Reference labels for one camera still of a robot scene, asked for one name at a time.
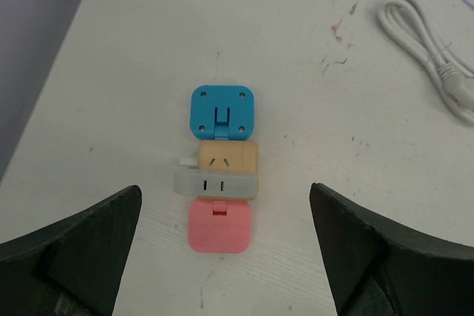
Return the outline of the pink square plug adapter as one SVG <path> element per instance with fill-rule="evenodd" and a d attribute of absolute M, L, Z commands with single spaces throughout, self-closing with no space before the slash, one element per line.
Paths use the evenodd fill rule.
<path fill-rule="evenodd" d="M 252 222 L 246 201 L 197 198 L 189 208 L 187 240 L 197 252 L 237 254 L 250 245 Z"/>

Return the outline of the blue square plug adapter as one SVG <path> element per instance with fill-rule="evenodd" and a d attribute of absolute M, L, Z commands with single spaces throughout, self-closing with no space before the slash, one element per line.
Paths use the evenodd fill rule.
<path fill-rule="evenodd" d="M 203 85 L 190 99 L 190 130 L 200 140 L 246 141 L 253 134 L 255 99 L 239 85 Z"/>

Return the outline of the grey plug adapter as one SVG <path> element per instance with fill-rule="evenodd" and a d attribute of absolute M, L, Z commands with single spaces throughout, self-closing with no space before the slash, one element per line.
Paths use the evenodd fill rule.
<path fill-rule="evenodd" d="M 199 169 L 196 158 L 180 158 L 174 173 L 173 189 L 179 195 L 249 201 L 258 194 L 258 176 L 248 172 Z"/>

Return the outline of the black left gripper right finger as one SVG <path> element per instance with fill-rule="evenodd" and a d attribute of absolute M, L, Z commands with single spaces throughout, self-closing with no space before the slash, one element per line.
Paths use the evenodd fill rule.
<path fill-rule="evenodd" d="M 321 183 L 310 208 L 338 315 L 472 315 L 473 248 L 368 210 Z"/>

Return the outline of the beige cube socket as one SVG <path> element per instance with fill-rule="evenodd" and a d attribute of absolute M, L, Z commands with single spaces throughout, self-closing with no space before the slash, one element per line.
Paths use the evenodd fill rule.
<path fill-rule="evenodd" d="M 254 141 L 203 140 L 198 148 L 198 168 L 258 176 L 258 144 Z"/>

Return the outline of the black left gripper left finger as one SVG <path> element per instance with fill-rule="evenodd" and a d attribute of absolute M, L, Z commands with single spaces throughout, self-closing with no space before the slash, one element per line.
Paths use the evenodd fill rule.
<path fill-rule="evenodd" d="M 111 315 L 141 211 L 132 185 L 1 244 L 2 315 Z"/>

